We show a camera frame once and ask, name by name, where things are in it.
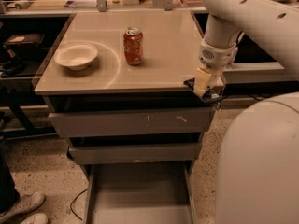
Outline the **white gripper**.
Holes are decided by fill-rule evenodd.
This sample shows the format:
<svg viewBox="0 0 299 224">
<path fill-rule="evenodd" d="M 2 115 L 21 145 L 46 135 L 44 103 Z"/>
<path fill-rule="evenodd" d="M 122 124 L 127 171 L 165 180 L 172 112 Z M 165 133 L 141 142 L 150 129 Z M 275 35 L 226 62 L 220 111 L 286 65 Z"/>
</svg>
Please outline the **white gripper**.
<svg viewBox="0 0 299 224">
<path fill-rule="evenodd" d="M 209 72 L 204 67 L 196 70 L 193 92 L 197 96 L 203 97 L 208 87 L 214 88 L 224 71 L 224 66 L 234 61 L 237 52 L 238 47 L 235 41 L 227 46 L 221 46 L 219 44 L 211 45 L 203 39 L 199 58 L 202 64 L 211 70 Z"/>
</svg>

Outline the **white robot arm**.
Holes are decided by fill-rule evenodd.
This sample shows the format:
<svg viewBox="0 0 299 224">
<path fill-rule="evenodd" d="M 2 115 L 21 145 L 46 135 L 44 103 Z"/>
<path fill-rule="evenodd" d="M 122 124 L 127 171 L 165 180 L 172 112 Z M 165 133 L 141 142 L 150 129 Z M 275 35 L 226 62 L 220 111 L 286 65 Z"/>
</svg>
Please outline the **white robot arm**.
<svg viewBox="0 0 299 224">
<path fill-rule="evenodd" d="M 203 95 L 245 33 L 293 77 L 299 74 L 299 10 L 271 0 L 203 0 L 209 13 L 194 91 Z M 224 135 L 216 224 L 299 224 L 299 95 L 250 106 Z"/>
</svg>

